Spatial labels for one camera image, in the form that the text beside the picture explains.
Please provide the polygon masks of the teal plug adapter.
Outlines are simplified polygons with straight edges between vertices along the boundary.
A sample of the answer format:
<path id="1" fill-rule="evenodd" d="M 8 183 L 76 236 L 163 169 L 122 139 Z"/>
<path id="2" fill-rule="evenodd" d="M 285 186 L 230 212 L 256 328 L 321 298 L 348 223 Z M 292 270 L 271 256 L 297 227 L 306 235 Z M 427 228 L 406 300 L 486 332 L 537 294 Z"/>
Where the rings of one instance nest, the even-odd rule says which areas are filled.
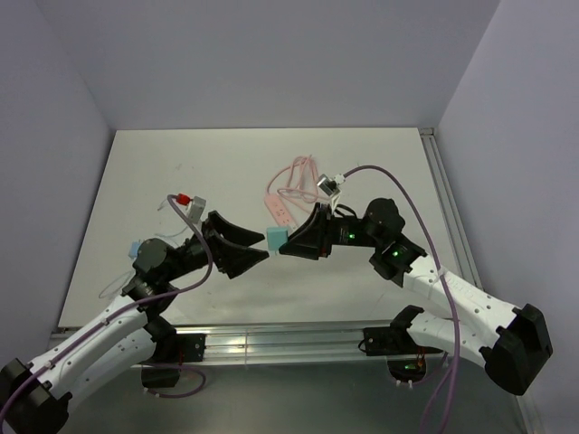
<path id="1" fill-rule="evenodd" d="M 290 228 L 287 226 L 268 227 L 266 241 L 269 251 L 278 251 L 289 239 Z"/>

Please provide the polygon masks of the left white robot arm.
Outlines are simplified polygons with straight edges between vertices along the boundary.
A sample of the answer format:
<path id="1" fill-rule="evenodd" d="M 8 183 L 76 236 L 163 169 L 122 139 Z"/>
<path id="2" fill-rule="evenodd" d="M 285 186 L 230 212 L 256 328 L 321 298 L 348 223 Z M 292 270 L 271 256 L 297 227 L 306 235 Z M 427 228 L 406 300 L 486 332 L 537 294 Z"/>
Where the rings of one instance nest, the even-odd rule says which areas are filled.
<path id="1" fill-rule="evenodd" d="M 72 404 L 136 363 L 169 365 L 183 358 L 176 329 L 162 314 L 178 292 L 173 281 L 217 269 L 236 278 L 266 260 L 264 235 L 209 212 L 194 237 L 178 247 L 143 241 L 135 273 L 111 303 L 83 328 L 29 363 L 1 370 L 1 421 L 16 433 L 57 433 Z"/>

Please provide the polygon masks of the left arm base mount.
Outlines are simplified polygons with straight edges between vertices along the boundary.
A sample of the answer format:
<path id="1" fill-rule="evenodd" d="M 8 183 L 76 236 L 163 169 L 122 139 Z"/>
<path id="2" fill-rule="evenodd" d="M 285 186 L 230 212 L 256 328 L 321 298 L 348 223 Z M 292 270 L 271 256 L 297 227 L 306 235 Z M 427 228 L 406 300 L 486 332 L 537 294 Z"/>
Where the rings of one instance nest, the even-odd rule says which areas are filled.
<path id="1" fill-rule="evenodd" d="M 141 369 L 141 383 L 149 390 L 172 389 L 182 374 L 176 365 L 197 363 L 204 359 L 206 335 L 174 334 L 159 341 L 153 355 Z"/>

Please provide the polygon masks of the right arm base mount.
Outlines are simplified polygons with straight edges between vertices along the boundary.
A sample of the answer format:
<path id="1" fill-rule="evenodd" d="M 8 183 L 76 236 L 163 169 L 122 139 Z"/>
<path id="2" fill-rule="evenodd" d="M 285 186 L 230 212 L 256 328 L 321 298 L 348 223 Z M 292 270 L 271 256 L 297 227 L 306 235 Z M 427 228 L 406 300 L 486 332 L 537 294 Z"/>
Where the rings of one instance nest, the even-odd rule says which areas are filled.
<path id="1" fill-rule="evenodd" d="M 442 350 L 423 347 L 400 329 L 391 326 L 367 327 L 358 350 L 368 357 L 385 356 L 390 374 L 401 382 L 417 382 L 427 373 L 426 356 Z"/>

